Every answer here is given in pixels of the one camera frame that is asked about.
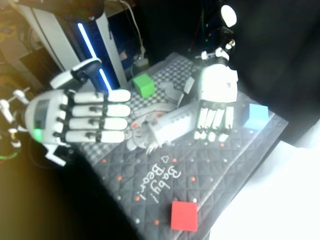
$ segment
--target quilted mat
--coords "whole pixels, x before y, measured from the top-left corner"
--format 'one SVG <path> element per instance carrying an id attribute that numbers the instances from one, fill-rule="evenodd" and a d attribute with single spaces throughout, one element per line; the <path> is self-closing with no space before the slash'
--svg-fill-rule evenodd
<path id="1" fill-rule="evenodd" d="M 225 143 L 194 141 L 190 133 L 147 155 L 146 121 L 173 110 L 192 69 L 193 63 L 176 53 L 152 67 L 147 73 L 156 93 L 142 99 L 132 90 L 126 142 L 79 146 L 146 240 L 203 239 L 287 125 L 269 112 L 263 130 L 241 127 L 244 109 L 257 103 L 239 92 L 234 127 Z M 197 203 L 196 232 L 170 228 L 172 201 Z"/>

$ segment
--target white robotic hand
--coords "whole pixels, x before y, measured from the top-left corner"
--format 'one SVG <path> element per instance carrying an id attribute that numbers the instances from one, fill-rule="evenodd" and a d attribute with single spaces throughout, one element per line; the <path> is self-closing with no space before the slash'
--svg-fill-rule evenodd
<path id="1" fill-rule="evenodd" d="M 28 104 L 25 125 L 36 141 L 46 145 L 121 143 L 130 108 L 117 103 L 130 98 L 131 93 L 124 89 L 109 93 L 47 91 Z"/>
<path id="2" fill-rule="evenodd" d="M 225 142 L 233 128 L 234 102 L 238 94 L 238 74 L 227 64 L 205 67 L 198 77 L 197 97 L 200 101 L 194 139 Z"/>

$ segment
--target blue light strip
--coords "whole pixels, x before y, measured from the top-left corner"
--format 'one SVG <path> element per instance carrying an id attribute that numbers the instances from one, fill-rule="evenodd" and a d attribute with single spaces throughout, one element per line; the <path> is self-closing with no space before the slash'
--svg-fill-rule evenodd
<path id="1" fill-rule="evenodd" d="M 78 23 L 78 28 L 79 28 L 80 33 L 81 33 L 81 35 L 82 35 L 82 37 L 83 37 L 83 39 L 84 39 L 84 41 L 85 41 L 86 46 L 87 46 L 88 49 L 89 49 L 89 52 L 90 52 L 91 56 L 92 56 L 93 58 L 96 58 L 97 55 L 96 55 L 96 53 L 95 53 L 94 48 L 93 48 L 92 45 L 91 45 L 91 42 L 90 42 L 90 40 L 89 40 L 89 37 L 88 37 L 88 35 L 87 35 L 87 33 L 86 33 L 86 30 L 85 30 L 85 28 L 84 28 L 84 25 L 83 25 L 82 23 Z M 111 86 L 110 86 L 110 84 L 109 84 L 109 82 L 108 82 L 108 79 L 107 79 L 107 76 L 106 76 L 106 74 L 105 74 L 105 72 L 104 72 L 104 70 L 103 70 L 102 68 L 99 69 L 99 73 L 100 73 L 100 75 L 101 75 L 101 77 L 102 77 L 102 80 L 104 81 L 104 84 L 105 84 L 106 88 L 108 89 L 109 92 L 111 92 L 111 91 L 112 91 Z"/>

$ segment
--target dark background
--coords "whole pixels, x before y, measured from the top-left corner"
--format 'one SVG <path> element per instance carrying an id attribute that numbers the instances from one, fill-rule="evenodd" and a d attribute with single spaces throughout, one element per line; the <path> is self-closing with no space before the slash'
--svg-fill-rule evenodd
<path id="1" fill-rule="evenodd" d="M 201 50 L 201 38 L 197 38 L 192 51 L 188 52 L 199 23 L 201 1 L 136 0 L 136 4 L 134 13 L 151 64 L 172 52 L 192 58 Z M 230 0 L 229 4 L 236 11 L 238 20 L 234 29 L 236 49 L 232 63 L 238 70 L 239 88 L 289 121 L 280 138 L 293 144 L 320 118 L 320 2 Z M 120 13 L 109 21 L 115 29 L 117 23 L 122 25 L 127 18 Z M 121 48 L 135 45 L 133 31 L 131 35 L 125 34 L 129 29 L 117 29 L 117 41 L 120 42 L 117 45 Z M 134 239 L 121 211 L 84 159 L 77 157 L 68 167 L 56 168 L 43 159 L 45 151 L 39 144 L 26 137 L 23 145 L 18 158 L 0 165 L 1 189 L 6 189 L 2 190 L 1 196 L 12 194 L 8 189 L 16 188 L 15 180 L 27 182 L 25 175 L 16 174 L 9 178 L 12 182 L 7 188 L 3 182 L 8 182 L 10 171 L 28 170 L 33 176 L 41 176 L 25 187 L 28 191 L 24 198 L 33 196 L 26 208 L 38 209 L 38 206 L 46 205 L 43 213 L 47 217 L 29 212 L 21 220 L 22 224 L 29 222 L 34 227 L 30 239 L 44 239 L 44 236 L 46 239 L 111 239 L 114 232 L 122 234 L 117 239 Z M 37 194 L 36 189 L 43 185 L 43 179 L 51 184 L 45 185 L 47 188 Z M 16 201 L 23 203 L 24 198 Z M 60 204 L 49 201 L 52 198 L 59 199 Z"/>

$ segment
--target blue cube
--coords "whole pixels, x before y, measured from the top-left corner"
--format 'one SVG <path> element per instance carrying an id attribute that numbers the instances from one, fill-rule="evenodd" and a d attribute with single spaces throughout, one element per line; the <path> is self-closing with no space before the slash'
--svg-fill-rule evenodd
<path id="1" fill-rule="evenodd" d="M 247 129 L 262 130 L 269 122 L 268 107 L 250 103 L 243 122 L 243 126 Z"/>

